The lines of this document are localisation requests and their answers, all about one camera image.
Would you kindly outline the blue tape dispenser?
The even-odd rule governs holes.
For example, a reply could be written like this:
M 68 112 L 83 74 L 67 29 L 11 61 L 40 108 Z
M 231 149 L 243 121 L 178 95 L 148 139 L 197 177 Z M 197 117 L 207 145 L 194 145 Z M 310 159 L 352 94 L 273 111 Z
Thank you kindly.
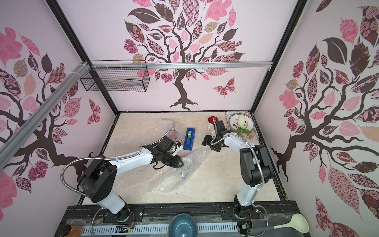
M 187 128 L 183 149 L 187 151 L 191 151 L 193 148 L 194 139 L 195 139 L 195 129 Z

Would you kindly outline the lavender mug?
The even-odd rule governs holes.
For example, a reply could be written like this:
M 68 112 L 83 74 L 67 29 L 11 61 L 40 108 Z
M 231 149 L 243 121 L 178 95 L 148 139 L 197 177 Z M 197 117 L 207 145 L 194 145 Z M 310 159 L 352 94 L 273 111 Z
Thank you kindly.
M 181 167 L 182 175 L 187 175 L 193 168 L 193 163 L 191 159 L 183 158 L 183 166 Z

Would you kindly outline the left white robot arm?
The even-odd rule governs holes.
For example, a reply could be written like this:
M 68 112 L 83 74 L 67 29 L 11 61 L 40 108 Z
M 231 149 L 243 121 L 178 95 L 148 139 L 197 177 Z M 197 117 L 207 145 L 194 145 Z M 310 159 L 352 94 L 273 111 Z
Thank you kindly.
M 86 196 L 115 216 L 116 221 L 129 218 L 128 204 L 114 191 L 116 178 L 140 166 L 162 163 L 164 166 L 180 168 L 184 165 L 177 153 L 183 149 L 180 142 L 165 136 L 160 141 L 144 146 L 134 154 L 118 158 L 96 157 L 78 180 Z

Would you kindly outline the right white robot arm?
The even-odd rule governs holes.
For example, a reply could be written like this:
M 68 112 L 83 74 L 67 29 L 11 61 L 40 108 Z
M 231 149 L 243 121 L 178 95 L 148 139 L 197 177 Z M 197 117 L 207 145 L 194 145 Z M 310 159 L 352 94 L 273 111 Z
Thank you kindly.
M 206 135 L 202 146 L 209 146 L 212 151 L 220 152 L 230 148 L 239 154 L 240 173 L 244 184 L 234 199 L 235 215 L 244 218 L 253 209 L 259 190 L 272 179 L 273 169 L 267 148 L 252 145 L 232 130 L 227 130 L 223 121 L 213 119 L 213 133 Z

